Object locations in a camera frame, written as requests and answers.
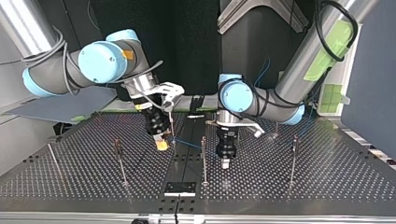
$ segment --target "green tape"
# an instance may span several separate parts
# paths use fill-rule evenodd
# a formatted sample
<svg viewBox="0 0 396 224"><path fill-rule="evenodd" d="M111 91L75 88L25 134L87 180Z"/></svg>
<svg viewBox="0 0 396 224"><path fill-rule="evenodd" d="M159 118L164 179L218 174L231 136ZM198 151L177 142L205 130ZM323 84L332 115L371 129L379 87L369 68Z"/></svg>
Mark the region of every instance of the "green tape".
<svg viewBox="0 0 396 224"><path fill-rule="evenodd" d="M353 35L353 28L348 21L337 21L326 37L327 45L339 57L343 57L347 51L347 44ZM316 82L326 72L329 67L333 67L337 61L330 56L324 48L322 48L311 67L305 74L305 81Z"/></svg>
<svg viewBox="0 0 396 224"><path fill-rule="evenodd" d="M320 101L320 113L336 113L341 103L342 85L326 84Z"/></svg>
<svg viewBox="0 0 396 224"><path fill-rule="evenodd" d="M74 121L74 122L80 122L80 121L83 121L83 120L88 119L88 118L89 117L86 118L85 116L80 115L80 116L75 116L75 117L71 118L71 120Z"/></svg>

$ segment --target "white panel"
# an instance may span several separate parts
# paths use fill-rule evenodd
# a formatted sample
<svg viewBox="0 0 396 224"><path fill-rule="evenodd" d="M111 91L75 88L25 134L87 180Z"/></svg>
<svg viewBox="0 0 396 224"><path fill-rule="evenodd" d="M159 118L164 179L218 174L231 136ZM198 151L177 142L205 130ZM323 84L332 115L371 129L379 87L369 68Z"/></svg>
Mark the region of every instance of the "white panel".
<svg viewBox="0 0 396 224"><path fill-rule="evenodd" d="M37 152L54 135L55 123L15 118L0 125L0 175Z"/></svg>

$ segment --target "white bracket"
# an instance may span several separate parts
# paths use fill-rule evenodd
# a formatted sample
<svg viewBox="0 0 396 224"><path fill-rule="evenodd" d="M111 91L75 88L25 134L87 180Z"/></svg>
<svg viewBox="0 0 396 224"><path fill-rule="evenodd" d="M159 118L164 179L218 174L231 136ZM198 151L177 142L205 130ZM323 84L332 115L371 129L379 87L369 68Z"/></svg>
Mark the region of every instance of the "white bracket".
<svg viewBox="0 0 396 224"><path fill-rule="evenodd" d="M174 84L172 82L164 82L161 83L154 88L148 90L148 91L143 91L143 94L145 95L152 95L155 93L163 94L165 95L163 99L163 110L165 112L172 112L174 107L177 105L178 101L181 98L181 95L184 94L184 89L183 87ZM130 95L131 99L136 99L143 97L140 93L135 94L135 95Z"/></svg>

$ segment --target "yellow object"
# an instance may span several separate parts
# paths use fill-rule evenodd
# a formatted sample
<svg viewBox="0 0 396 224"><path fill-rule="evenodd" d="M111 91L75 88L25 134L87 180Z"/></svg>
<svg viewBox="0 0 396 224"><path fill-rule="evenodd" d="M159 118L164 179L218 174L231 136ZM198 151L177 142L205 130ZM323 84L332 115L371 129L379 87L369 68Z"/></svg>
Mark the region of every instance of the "yellow object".
<svg viewBox="0 0 396 224"><path fill-rule="evenodd" d="M165 140L155 141L155 144L157 144L157 149L160 151L168 149L168 143Z"/></svg>
<svg viewBox="0 0 396 224"><path fill-rule="evenodd" d="M142 109L143 109L143 106L142 106L142 105L135 105L134 108L135 108L136 110L142 110Z"/></svg>
<svg viewBox="0 0 396 224"><path fill-rule="evenodd" d="M128 60L133 60L134 59L134 52L131 50L123 50L122 51L122 56Z"/></svg>

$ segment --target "grey wall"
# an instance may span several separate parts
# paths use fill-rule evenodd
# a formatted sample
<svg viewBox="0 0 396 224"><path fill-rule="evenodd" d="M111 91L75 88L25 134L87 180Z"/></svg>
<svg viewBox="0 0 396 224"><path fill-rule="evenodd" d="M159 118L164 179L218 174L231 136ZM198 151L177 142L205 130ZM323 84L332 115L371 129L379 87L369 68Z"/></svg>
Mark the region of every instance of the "grey wall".
<svg viewBox="0 0 396 224"><path fill-rule="evenodd" d="M381 0L366 18L342 122L396 159L396 1Z"/></svg>
<svg viewBox="0 0 396 224"><path fill-rule="evenodd" d="M224 9L229 2L220 0L220 7ZM311 21L313 1L295 3ZM278 82L279 71L286 69L304 37L305 33L296 34L271 8L253 8L221 37L221 72L242 74L254 82L265 61L271 59L261 88L273 88Z"/></svg>
<svg viewBox="0 0 396 224"><path fill-rule="evenodd" d="M75 51L93 41L101 40L102 35L88 17L89 0L38 0L48 20L62 31L69 44L69 50ZM93 22L97 22L92 7Z"/></svg>

